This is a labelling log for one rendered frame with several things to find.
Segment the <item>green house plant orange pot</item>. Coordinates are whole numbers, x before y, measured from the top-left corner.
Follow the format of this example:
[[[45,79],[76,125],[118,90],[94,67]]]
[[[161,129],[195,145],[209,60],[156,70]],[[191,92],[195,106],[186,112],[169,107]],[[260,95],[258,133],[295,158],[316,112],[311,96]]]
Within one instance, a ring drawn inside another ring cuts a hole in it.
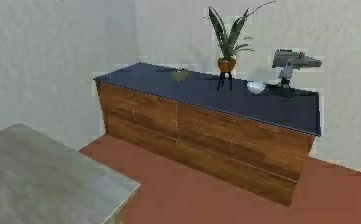
[[[246,21],[250,16],[256,14],[259,9],[275,2],[276,0],[265,2],[253,10],[247,8],[244,13],[232,23],[230,31],[227,31],[225,23],[216,9],[212,6],[208,7],[208,19],[211,21],[221,52],[221,56],[217,61],[220,71],[217,90],[220,90],[224,86],[225,79],[229,80],[229,90],[232,90],[232,71],[236,66],[237,54],[240,51],[253,51],[251,45],[248,43],[237,44]]]

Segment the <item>green apple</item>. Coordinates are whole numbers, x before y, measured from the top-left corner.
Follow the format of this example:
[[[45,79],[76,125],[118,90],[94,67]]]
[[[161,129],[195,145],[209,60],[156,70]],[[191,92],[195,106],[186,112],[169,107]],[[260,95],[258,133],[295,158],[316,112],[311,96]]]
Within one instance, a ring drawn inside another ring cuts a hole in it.
[[[171,77],[175,81],[181,81],[185,79],[188,75],[189,75],[189,71],[185,68],[181,68],[181,69],[175,69],[172,72]]]

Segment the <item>grey metal table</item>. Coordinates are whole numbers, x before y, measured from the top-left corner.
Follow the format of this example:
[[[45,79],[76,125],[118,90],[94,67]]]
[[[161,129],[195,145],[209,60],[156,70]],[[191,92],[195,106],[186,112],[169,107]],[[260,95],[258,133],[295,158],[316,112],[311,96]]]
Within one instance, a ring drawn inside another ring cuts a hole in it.
[[[139,187],[24,124],[0,130],[0,224],[123,224]]]

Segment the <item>wooden chest with dark top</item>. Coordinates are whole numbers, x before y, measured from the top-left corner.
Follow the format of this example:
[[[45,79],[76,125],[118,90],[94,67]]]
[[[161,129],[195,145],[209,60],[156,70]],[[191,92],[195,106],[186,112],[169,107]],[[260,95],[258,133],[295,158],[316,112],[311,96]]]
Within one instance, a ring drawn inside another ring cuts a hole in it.
[[[319,95],[293,98],[246,81],[136,63],[96,77],[107,134],[289,206],[314,140]]]

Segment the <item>white bowl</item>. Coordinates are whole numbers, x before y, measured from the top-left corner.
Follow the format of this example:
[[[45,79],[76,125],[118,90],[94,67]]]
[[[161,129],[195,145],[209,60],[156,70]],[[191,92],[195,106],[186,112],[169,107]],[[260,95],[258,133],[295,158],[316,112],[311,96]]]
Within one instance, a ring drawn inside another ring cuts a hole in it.
[[[263,82],[250,81],[246,84],[248,90],[253,94],[259,94],[263,92],[266,85]]]

